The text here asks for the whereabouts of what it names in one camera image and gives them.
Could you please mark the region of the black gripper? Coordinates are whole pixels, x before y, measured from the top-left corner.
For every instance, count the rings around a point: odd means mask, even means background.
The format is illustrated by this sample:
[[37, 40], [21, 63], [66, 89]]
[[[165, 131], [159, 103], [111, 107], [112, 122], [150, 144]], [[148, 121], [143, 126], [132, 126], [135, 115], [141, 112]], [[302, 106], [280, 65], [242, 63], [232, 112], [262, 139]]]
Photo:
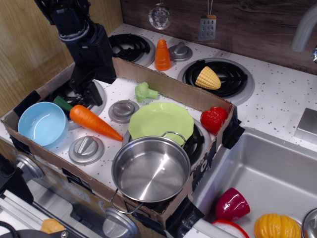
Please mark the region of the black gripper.
[[105, 28], [98, 23], [69, 23], [64, 30], [64, 42], [75, 62], [70, 88], [78, 100], [100, 106], [103, 100], [93, 79], [108, 84], [116, 79]]

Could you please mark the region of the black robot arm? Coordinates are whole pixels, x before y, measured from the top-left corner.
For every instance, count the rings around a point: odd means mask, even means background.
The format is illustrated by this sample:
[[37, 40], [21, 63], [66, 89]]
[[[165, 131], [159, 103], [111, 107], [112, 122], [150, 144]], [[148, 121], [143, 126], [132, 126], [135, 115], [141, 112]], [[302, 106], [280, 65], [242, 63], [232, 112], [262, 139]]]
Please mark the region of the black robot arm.
[[58, 31], [75, 63], [69, 87], [83, 103], [100, 106], [103, 99], [97, 79], [113, 83], [113, 51], [105, 28], [90, 19], [87, 0], [37, 0], [36, 5]]

